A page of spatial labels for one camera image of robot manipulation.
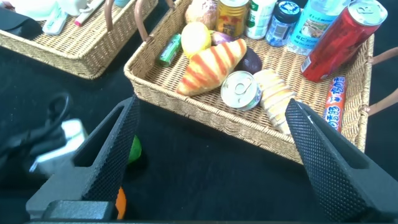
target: can lid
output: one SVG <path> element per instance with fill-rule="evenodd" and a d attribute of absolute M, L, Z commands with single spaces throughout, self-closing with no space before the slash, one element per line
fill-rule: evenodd
<path fill-rule="evenodd" d="M 224 5 L 229 7 L 240 7 L 244 6 L 249 0 L 220 0 Z"/>
<path fill-rule="evenodd" d="M 353 19 L 364 26 L 376 26 L 387 18 L 387 10 L 376 0 L 353 1 L 348 11 Z"/>
<path fill-rule="evenodd" d="M 257 83 L 249 72 L 237 71 L 228 75 L 221 86 L 221 98 L 232 108 L 248 105 L 257 92 Z"/>
<path fill-rule="evenodd" d="M 274 9 L 274 16 L 287 24 L 297 22 L 300 15 L 300 6 L 292 1 L 281 1 Z"/>

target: eggplant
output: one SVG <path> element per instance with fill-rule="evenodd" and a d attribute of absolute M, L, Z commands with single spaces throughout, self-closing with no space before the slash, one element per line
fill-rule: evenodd
<path fill-rule="evenodd" d="M 247 71 L 250 74 L 255 74 L 256 72 L 260 72 L 262 70 L 262 62 L 260 57 L 248 47 L 246 54 L 244 54 L 241 61 L 235 67 L 235 70 L 239 71 Z"/>
<path fill-rule="evenodd" d="M 222 32 L 217 32 L 217 31 L 211 30 L 210 35 L 211 35 L 211 44 L 213 46 L 219 45 L 220 43 L 223 43 L 223 42 L 234 41 L 234 39 L 231 36 L 226 35 Z"/>

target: wicker basket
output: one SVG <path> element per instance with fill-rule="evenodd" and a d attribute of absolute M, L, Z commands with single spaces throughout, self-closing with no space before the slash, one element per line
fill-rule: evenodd
<path fill-rule="evenodd" d="M 175 90 L 188 65 L 183 53 L 180 52 L 168 68 L 155 64 L 171 36 L 182 31 L 184 13 L 190 2 L 176 0 L 174 9 L 166 13 L 149 37 L 146 36 L 142 21 L 136 20 L 141 37 L 146 41 L 124 67 L 124 73 L 131 80 L 136 95 L 144 101 L 301 163 L 293 138 L 276 131 L 261 107 L 245 112 L 229 108 L 221 100 L 219 88 L 193 97 L 177 94 Z M 246 39 L 246 43 L 260 56 L 263 68 L 275 69 L 304 103 L 318 114 L 323 114 L 332 77 L 321 83 L 310 82 L 300 73 L 304 56 L 295 55 L 285 48 L 271 47 L 264 40 Z M 373 36 L 363 44 L 350 63 L 335 72 L 335 75 L 345 75 L 348 82 L 342 134 L 362 151 L 368 122 L 364 107 L 369 104 L 369 60 L 372 55 Z"/>
<path fill-rule="evenodd" d="M 157 3 L 158 0 L 145 0 L 142 15 L 148 16 Z M 82 27 L 77 27 L 75 18 L 69 16 L 60 35 L 42 34 L 34 40 L 27 40 L 0 30 L 0 46 L 82 78 L 97 78 L 137 29 L 134 22 L 136 0 L 131 0 L 123 9 L 112 7 L 111 14 L 108 14 L 108 21 L 113 17 L 114 29 L 111 31 L 106 28 L 105 5 Z"/>

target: striped bread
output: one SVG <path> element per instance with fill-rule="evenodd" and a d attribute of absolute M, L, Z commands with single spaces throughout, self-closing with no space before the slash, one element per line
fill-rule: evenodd
<path fill-rule="evenodd" d="M 265 69 L 253 75 L 262 91 L 260 104 L 266 111 L 272 125 L 284 134 L 290 134 L 285 110 L 291 98 L 296 97 L 285 80 L 273 69 Z"/>
<path fill-rule="evenodd" d="M 177 93 L 193 96 L 219 87 L 246 53 L 243 39 L 224 42 L 195 54 L 177 87 Z"/>

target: black table surface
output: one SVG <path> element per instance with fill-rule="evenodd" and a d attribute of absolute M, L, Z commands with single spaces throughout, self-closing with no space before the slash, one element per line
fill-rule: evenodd
<path fill-rule="evenodd" d="M 375 55 L 396 47 L 398 35 L 398 2 L 381 3 L 390 14 L 376 32 Z M 159 0 L 146 26 L 153 29 L 166 10 Z M 94 130 L 133 94 L 123 66 L 140 44 L 135 34 L 97 80 L 0 48 L 0 141 L 42 125 L 47 103 L 60 91 L 73 97 L 71 116 L 80 118 L 88 132 Z M 397 64 L 393 58 L 373 68 L 371 103 L 398 87 Z M 394 105 L 369 118 L 366 154 L 398 180 L 397 109 Z M 126 172 L 126 218 L 324 220 L 303 166 L 143 101 L 141 111 L 137 135 L 144 154 Z M 26 221 L 24 204 L 35 190 L 0 189 L 0 223 Z"/>

